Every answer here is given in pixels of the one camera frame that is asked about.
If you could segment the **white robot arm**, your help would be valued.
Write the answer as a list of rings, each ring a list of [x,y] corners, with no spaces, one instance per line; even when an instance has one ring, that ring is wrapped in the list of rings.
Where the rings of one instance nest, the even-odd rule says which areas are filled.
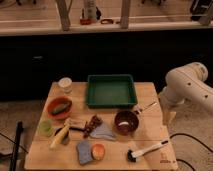
[[[200,62],[174,68],[166,74],[166,86],[158,95],[164,125],[173,120],[176,115],[174,108],[183,104],[186,99],[213,115],[213,88],[205,84],[207,77],[208,70]]]

